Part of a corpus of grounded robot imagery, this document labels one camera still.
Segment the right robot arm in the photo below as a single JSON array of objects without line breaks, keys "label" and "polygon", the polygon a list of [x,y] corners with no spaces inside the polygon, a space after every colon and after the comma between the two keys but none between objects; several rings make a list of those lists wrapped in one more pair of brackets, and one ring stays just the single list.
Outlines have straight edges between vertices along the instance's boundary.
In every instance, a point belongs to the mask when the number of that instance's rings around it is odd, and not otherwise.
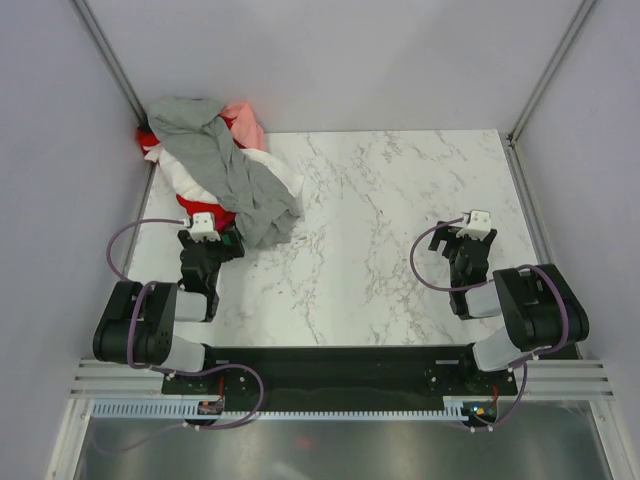
[{"label": "right robot arm", "polygon": [[436,224],[428,249],[442,250],[449,265],[449,305],[461,320],[500,317],[503,326],[471,346],[458,368],[467,392],[483,392],[494,371],[517,368],[585,340],[586,312],[553,264],[489,270],[495,229],[471,233],[454,221]]}]

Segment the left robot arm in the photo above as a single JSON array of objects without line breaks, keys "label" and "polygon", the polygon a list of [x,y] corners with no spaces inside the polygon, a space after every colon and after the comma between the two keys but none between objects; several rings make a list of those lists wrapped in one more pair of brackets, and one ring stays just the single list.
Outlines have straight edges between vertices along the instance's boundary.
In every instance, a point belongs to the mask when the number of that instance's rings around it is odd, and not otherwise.
[{"label": "left robot arm", "polygon": [[118,281],[93,336],[94,357],[102,362],[184,375],[198,393],[219,382],[219,369],[206,360],[207,346],[174,333],[177,323],[210,323],[220,298],[218,280],[224,263],[245,250],[236,226],[225,226],[217,239],[196,240],[177,234],[181,278],[176,282]]}]

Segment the grey t shirt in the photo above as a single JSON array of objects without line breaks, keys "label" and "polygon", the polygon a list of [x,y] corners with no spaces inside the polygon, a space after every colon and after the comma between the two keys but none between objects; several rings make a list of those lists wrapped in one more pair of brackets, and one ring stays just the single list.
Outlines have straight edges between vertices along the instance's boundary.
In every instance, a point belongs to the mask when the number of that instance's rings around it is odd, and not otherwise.
[{"label": "grey t shirt", "polygon": [[175,157],[219,204],[236,214],[249,248],[271,248],[291,240],[301,215],[297,201],[267,166],[234,142],[215,100],[164,97],[147,108],[148,124]]}]

